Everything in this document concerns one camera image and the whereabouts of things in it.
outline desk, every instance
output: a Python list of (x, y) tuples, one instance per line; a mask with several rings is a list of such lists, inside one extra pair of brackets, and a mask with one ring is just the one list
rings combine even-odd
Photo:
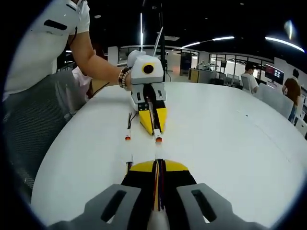
[[(270, 227), (304, 183), (307, 142), (267, 104), (231, 87), (168, 82), (165, 158), (185, 164), (196, 182), (230, 201), (236, 215)], [(134, 163), (153, 160), (156, 145), (138, 117), (125, 145), (130, 96), (110, 86), (63, 128), (36, 177), (32, 207), (43, 223), (71, 220), (87, 201)]]

